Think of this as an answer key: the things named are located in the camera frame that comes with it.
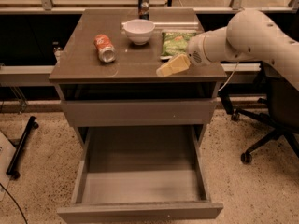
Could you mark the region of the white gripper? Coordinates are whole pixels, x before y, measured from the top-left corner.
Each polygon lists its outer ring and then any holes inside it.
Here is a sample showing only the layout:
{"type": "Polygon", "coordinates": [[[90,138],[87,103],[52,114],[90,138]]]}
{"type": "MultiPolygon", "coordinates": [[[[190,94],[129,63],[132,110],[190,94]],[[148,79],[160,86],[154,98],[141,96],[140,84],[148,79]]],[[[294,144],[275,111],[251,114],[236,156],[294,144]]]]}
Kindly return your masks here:
{"type": "Polygon", "coordinates": [[[187,55],[179,54],[171,58],[156,70],[157,76],[169,77],[188,70],[191,63],[194,65],[210,65],[211,61],[205,53],[205,38],[206,33],[191,37],[186,48],[187,55]]]}

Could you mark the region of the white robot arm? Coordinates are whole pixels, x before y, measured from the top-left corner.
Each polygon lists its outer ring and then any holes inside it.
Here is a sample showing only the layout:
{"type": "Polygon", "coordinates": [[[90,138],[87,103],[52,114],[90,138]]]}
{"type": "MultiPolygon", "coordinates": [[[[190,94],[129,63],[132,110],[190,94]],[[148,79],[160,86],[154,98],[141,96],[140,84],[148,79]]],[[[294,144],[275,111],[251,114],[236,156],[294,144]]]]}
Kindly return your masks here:
{"type": "Polygon", "coordinates": [[[228,25],[192,37],[186,52],[160,66],[156,74],[168,77],[187,70],[191,64],[243,62],[268,63],[299,90],[299,44],[285,35],[261,11],[248,9],[236,13],[228,25]]]}

